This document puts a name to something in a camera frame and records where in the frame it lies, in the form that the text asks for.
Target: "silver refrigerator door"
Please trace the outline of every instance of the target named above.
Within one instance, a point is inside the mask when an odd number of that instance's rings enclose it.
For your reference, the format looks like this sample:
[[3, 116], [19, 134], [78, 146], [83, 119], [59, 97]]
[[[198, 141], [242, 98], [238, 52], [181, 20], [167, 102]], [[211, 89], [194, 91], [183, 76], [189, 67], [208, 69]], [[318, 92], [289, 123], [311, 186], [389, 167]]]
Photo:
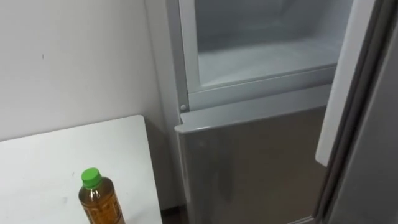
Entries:
[[326, 171], [314, 160], [324, 112], [179, 133], [190, 223], [311, 219]]
[[315, 213], [318, 223], [398, 222], [397, 1], [378, 1]]

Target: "freezer compartment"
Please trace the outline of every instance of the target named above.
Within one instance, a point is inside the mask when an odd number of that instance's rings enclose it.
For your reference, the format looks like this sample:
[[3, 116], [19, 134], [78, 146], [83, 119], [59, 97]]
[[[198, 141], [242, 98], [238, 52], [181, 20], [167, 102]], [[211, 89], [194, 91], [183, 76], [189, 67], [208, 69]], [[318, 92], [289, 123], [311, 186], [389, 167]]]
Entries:
[[351, 4], [195, 0], [199, 83], [189, 92], [334, 67]]
[[313, 213], [325, 168], [314, 160], [324, 108], [180, 134], [195, 224], [286, 224]]

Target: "floor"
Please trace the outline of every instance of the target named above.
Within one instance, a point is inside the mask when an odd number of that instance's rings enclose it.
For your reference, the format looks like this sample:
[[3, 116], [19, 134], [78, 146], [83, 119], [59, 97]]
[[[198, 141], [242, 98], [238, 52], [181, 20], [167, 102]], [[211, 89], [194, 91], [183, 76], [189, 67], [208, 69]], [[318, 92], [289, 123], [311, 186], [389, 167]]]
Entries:
[[185, 211], [162, 217], [163, 224], [188, 224], [188, 217]]

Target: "brown liquid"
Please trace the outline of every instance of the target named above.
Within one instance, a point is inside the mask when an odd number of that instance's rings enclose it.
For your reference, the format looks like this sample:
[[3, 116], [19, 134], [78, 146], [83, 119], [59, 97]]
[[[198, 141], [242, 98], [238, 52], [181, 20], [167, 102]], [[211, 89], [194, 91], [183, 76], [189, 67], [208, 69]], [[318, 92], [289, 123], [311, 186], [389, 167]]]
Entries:
[[125, 224], [112, 180], [103, 177], [95, 189], [82, 187], [79, 200], [91, 224]]

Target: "refrigerator door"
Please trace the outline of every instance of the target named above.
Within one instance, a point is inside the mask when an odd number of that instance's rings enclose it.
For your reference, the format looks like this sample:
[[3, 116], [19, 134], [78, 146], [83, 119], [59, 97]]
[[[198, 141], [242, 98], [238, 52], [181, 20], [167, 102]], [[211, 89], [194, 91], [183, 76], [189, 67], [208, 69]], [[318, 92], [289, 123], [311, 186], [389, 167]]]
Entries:
[[374, 1], [366, 9], [371, 17], [356, 68], [349, 85], [333, 84], [318, 143], [317, 161], [328, 166], [318, 223], [397, 221], [397, 1]]
[[364, 60], [375, 29], [374, 23], [378, 15], [375, 6], [379, 4], [378, 2], [383, 1], [365, 0], [353, 3], [315, 156], [316, 160], [325, 167], [343, 120], [345, 105], [350, 100], [349, 93], [356, 88], [358, 83], [356, 79], [361, 74], [362, 68], [370, 70], [371, 65], [365, 65]]

